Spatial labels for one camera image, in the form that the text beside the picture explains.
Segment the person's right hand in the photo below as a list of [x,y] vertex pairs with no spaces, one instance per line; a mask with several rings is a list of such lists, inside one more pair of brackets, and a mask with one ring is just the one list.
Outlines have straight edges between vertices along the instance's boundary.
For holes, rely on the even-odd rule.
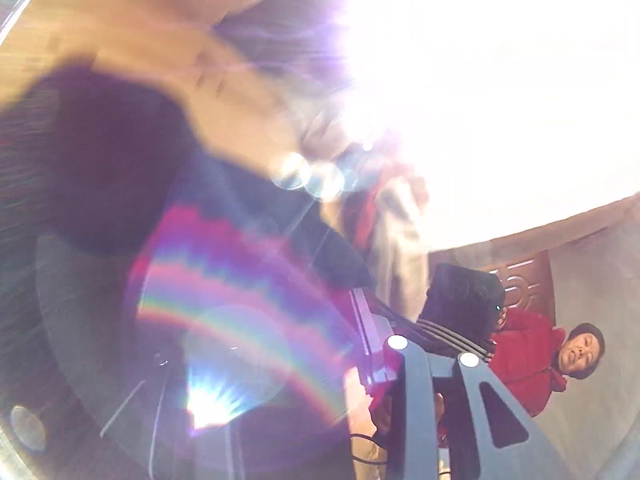
[[[371,422],[375,426],[375,430],[386,436],[392,428],[392,413],[393,413],[393,388],[388,387],[385,390],[381,390],[377,393],[369,406],[369,413]],[[445,399],[440,392],[435,392],[433,396],[435,403],[435,416],[437,431],[440,434],[446,434],[447,428],[442,421],[442,416],[445,414]]]

